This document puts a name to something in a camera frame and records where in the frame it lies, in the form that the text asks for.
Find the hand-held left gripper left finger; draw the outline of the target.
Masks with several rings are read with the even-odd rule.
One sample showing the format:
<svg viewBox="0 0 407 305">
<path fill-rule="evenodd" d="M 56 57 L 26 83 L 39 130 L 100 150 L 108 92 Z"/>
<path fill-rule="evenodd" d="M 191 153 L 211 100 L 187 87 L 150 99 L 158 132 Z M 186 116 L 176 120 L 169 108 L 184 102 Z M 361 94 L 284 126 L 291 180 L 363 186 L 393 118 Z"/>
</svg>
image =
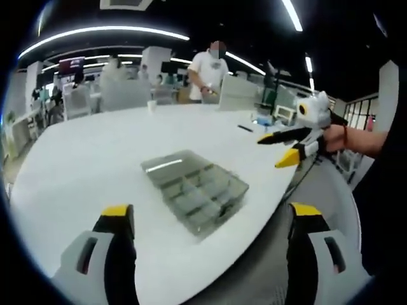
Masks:
<svg viewBox="0 0 407 305">
<path fill-rule="evenodd" d="M 63 251 L 53 285 L 73 304 L 138 304 L 134 209 L 106 208 Z"/>
</svg>

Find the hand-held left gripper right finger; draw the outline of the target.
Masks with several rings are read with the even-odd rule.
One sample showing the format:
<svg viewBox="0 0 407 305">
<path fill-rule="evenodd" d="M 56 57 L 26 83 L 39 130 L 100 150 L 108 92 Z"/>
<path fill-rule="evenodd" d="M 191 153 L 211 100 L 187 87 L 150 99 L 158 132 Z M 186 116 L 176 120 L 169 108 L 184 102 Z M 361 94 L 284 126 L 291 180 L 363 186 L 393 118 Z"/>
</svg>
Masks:
<svg viewBox="0 0 407 305">
<path fill-rule="evenodd" d="M 288 304 L 348 304 L 370 282 L 360 252 L 322 213 L 292 202 L 289 230 Z"/>
</svg>

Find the person's right hand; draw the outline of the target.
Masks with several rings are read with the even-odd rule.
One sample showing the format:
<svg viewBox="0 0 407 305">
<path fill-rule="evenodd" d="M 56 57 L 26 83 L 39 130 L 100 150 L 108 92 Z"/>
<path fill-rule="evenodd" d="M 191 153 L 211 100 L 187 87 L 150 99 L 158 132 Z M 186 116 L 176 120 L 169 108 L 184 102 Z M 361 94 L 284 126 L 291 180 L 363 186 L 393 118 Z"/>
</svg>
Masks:
<svg viewBox="0 0 407 305">
<path fill-rule="evenodd" d="M 334 153 L 346 148 L 347 129 L 343 125 L 331 125 L 324 130 L 324 140 L 326 151 Z"/>
</svg>

